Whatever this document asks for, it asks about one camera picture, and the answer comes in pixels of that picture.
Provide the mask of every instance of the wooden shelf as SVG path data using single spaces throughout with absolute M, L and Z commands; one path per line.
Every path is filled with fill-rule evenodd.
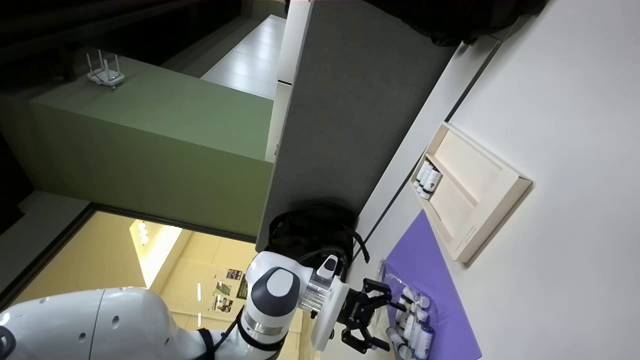
M 429 200 L 416 198 L 453 260 L 467 262 L 529 187 L 531 181 L 455 127 L 442 123 L 427 146 L 442 173 Z M 418 172 L 413 171 L 410 183 Z

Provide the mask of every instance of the purple mat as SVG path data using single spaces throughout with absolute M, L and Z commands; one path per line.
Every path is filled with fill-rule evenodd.
M 476 360 L 482 357 L 440 247 L 424 211 L 387 257 L 387 272 L 429 295 L 438 308 L 429 360 Z

